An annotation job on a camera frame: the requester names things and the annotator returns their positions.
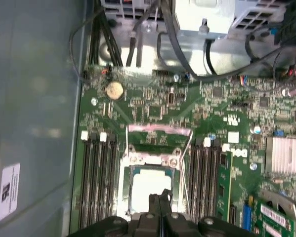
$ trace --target aluminum heatsink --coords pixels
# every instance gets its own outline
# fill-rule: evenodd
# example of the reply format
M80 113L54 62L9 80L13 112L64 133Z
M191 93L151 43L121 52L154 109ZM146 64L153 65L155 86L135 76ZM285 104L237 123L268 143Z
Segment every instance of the aluminum heatsink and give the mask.
M267 138L265 171L296 175L296 138Z

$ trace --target gray metal panel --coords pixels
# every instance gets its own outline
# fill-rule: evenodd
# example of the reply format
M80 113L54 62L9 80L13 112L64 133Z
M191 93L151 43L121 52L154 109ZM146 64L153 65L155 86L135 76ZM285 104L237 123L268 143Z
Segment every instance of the gray metal panel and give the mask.
M117 20L117 27L113 29L116 41L121 48L121 56L124 65L126 64L127 56L129 53L129 35L132 31L134 21L123 18L116 18L113 14L107 15L108 18L114 18ZM142 70L151 72L151 70L159 70L162 68L161 63L157 58L157 35L158 32L166 32L166 28L163 22L149 21L145 22L146 25L150 25L152 30L147 31L145 27L141 27L142 34L142 52L141 65ZM188 35L178 35L178 41L185 54L186 59L190 62L194 72L200 75L205 75L206 61L204 59L204 42L205 40L199 37L190 37ZM162 36L161 55L169 66L182 70L182 66L177 60L177 57L170 44L168 36ZM245 51L245 38L243 40L235 39L219 39L216 40L211 46L211 63L213 68L218 74L230 72L240 67L246 66L250 63L250 58ZM250 43L254 54L258 57L271 52L276 48L267 42L253 41ZM100 46L100 64L106 65L110 56L107 51L107 46L104 38L101 39ZM131 67L136 67L137 49L134 52ZM275 56L267 60L273 65ZM292 48L283 50L279 59L278 66L292 65L295 61L295 55ZM244 72L244 74L250 76L266 76L270 75L270 71L263 65L258 65L254 69Z
M77 101L68 39L84 13L83 0L0 0L0 183L20 163L17 209L0 237L67 234Z

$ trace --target sticker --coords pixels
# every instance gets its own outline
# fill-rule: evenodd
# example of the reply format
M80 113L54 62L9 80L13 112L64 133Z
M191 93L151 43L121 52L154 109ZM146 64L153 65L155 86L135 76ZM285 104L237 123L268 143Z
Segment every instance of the sticker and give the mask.
M281 226L286 228L286 219L268 208L267 206L261 205L261 212L268 218L275 221L277 224L280 224Z
M5 167L0 184L0 221L17 208L20 163Z
M273 229L271 226L265 223L265 230L269 232L274 237L282 237L281 233Z

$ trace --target black cable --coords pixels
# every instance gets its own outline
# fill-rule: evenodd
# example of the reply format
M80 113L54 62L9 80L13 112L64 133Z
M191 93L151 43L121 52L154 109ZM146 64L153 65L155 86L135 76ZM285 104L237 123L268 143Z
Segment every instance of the black cable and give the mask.
M167 33L160 32L157 37L157 57L158 57L158 60L161 62L162 66L168 70L169 66L167 65L167 63L164 61L164 59L161 56L161 44L162 44L161 36L163 36L163 35L167 35Z
M159 4L159 0L154 1L151 6L145 11L145 13L140 17L140 19L135 23L132 32L136 33L140 27L140 25L149 18L149 16L151 15L152 11L154 11ZM136 38L135 37L131 37L130 38L130 44L129 44L129 54L127 57L127 61L126 61L126 67L130 67L131 66L131 62L132 62L132 58L133 58L133 54L134 54L134 49L136 47Z
M121 57L118 45L116 43L115 37L114 37L112 30L110 29L110 26L108 24L108 20L107 20L105 13L103 13L103 17L101 20L102 20L103 32L106 32L106 34L108 36L108 41L110 42L111 47L113 49L113 54L117 60L116 66L122 67L123 66L122 57Z
M205 57L206 57L206 62L208 65L208 68L211 72L212 75L217 75L215 69L213 68L212 64L211 64L211 44L214 42L215 40L212 39L207 39L205 40Z
M283 51L280 51L280 52L276 55L276 57L275 57L275 59L274 59L274 63L273 63L272 75L273 75L273 79L274 79L275 81L278 81L278 79L276 78L276 68L277 68L277 63L278 63L278 60L279 60L279 58L280 58L282 52L283 52Z
M128 54L127 61L126 61L126 67L131 66L131 62L132 62L132 58L133 58L135 48L136 48L136 38L131 37L130 38L130 44L129 44L129 54Z
M166 70L173 71L173 69L169 65L167 65L167 63L165 62L165 60L161 56L161 44L162 44L161 36L163 36L163 35L165 36L165 35L167 35L167 33L166 32L160 32L160 33L158 33L158 37L157 37L157 57L158 57L158 60L160 61L160 63L162 64L162 66ZM179 75L182 75L182 76L185 75L182 72L174 72L174 73L179 74Z
M94 5L94 11L98 9L98 6ZM94 19L92 24L92 32L89 46L88 63L98 64L98 50L100 41L100 21Z
M265 26L261 26L255 30L253 30L252 32L250 32L247 37L246 37L246 42L245 42L245 49L246 49L246 53L247 55L250 57L251 59L251 62L255 62L256 60L259 60L258 57L256 57L253 52L252 52L252 49L250 47L250 39L252 36L254 36L254 34L260 30L263 30L263 29L269 29L269 28L273 28L273 27L279 27L280 25L279 24L271 24L271 25L265 25ZM267 62L261 62L262 65L264 65L266 68L268 68L270 71L273 71L273 67L267 63Z
M167 4L167 2L165 0L161 0L161 10L163 12L164 21L165 21L165 24L166 24L166 27L167 27L167 32L168 32L168 35L169 35L170 42L172 44L172 47L174 49L174 52L175 52L178 60L180 61L180 63L184 67L184 69L186 71L188 71L192 75L192 77L194 79L196 79L197 81L212 82L214 80L226 79L227 77L230 77L230 76L239 75L242 72L245 72L247 70L250 70L250 69L254 68L259 63L267 60L268 58L270 58L273 55L279 53L281 50L283 50L283 48L285 48L285 44L283 44L281 47L271 51L270 53L266 54L265 56L263 56L259 60L256 60L255 62L252 62L249 65L246 65L244 67L241 67L239 69L236 69L236 70L228 72L228 73L224 73L224 74L220 74L220 75L203 76L203 77L198 76L198 75L195 74L195 72L190 67L189 62L186 60L185 55L183 54L182 49L181 49L181 47L180 47L180 45L178 43L175 28L174 28L174 25L173 25L172 16L171 16L171 13L170 13L170 10L169 10L169 5Z
M78 76L79 80L82 83L89 83L89 80L85 79L83 76L80 75L80 72L78 70L78 67L76 65L75 59L74 59L74 55L73 55L73 38L74 35L86 24L90 23L93 19L95 19L102 11L104 10L104 8L100 7L99 9L97 9L94 14L89 17L88 19L86 19L84 22L82 22L82 24L77 27L74 31L71 32L70 34L70 38L69 38L69 53L70 53L70 59L71 59L71 63L73 66L73 70L75 72L75 74Z
M100 0L95 0L95 6L100 7L101 6L101 1ZM105 41L108 47L108 51L111 57L111 60L114 64L114 66L122 66L123 62L121 59L121 54L119 52L116 40L113 36L113 33L109 27L107 17L105 13L101 13L100 15L100 27L102 29L102 33L105 37Z

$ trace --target blue slot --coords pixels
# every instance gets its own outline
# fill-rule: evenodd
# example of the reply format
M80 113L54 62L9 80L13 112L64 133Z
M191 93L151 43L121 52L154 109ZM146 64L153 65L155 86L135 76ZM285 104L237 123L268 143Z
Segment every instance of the blue slot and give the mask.
M252 209L248 205L243 206L242 229L251 230L251 212Z

